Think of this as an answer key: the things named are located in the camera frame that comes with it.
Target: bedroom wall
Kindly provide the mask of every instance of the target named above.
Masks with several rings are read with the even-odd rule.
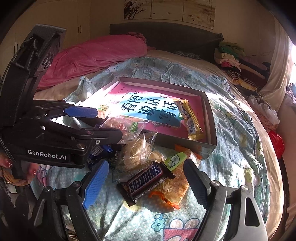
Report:
[[[109,25],[124,23],[124,0],[91,0],[91,38],[109,34]],[[256,0],[216,0],[214,29],[195,24],[174,21],[140,19],[129,21],[164,21],[186,24],[215,33],[223,33],[224,40],[240,44],[248,56],[260,62],[271,62],[275,46],[275,25],[273,15]]]
[[[291,106],[287,106],[285,103],[282,103],[277,114],[280,123],[276,132],[282,137],[285,145],[283,160],[289,182],[290,206],[287,210],[289,213],[289,218],[286,222],[286,226],[289,226],[293,217],[296,215],[296,109],[293,110]]]

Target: finger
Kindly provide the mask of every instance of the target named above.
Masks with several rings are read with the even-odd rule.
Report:
[[[8,156],[3,152],[0,152],[0,166],[5,168],[11,168],[12,166],[12,163],[9,160]]]
[[[35,177],[38,168],[39,168],[39,164],[37,164],[37,163],[31,163],[30,164],[30,166],[28,168],[28,172],[27,172],[27,180],[28,180],[29,183]]]

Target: orange wrapper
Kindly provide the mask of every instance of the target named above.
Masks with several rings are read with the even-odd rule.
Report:
[[[194,158],[198,160],[197,164],[200,163],[202,157],[198,154],[196,156],[196,154],[192,153],[189,149],[175,145],[175,150],[186,153],[188,158],[193,158],[192,155],[194,155]],[[176,177],[174,179],[166,179],[164,182],[159,184],[150,192],[149,197],[157,195],[167,204],[176,209],[180,209],[180,202],[182,201],[189,187],[189,183],[183,172],[183,163],[177,166],[172,171],[172,173]]]

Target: blue gripper pad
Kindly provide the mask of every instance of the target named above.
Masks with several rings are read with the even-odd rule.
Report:
[[[82,205],[86,210],[95,203],[96,198],[100,193],[100,190],[109,173],[109,164],[106,160],[103,160],[102,163],[99,162],[96,165],[100,165],[100,167],[95,171],[93,178],[84,191],[85,195]]]
[[[98,110],[90,107],[70,106],[65,109],[65,114],[70,117],[95,118],[98,115]]]

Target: white curtain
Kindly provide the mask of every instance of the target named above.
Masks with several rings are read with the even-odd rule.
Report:
[[[271,60],[270,76],[267,84],[259,92],[278,111],[286,93],[292,71],[292,41],[276,18],[276,45]]]

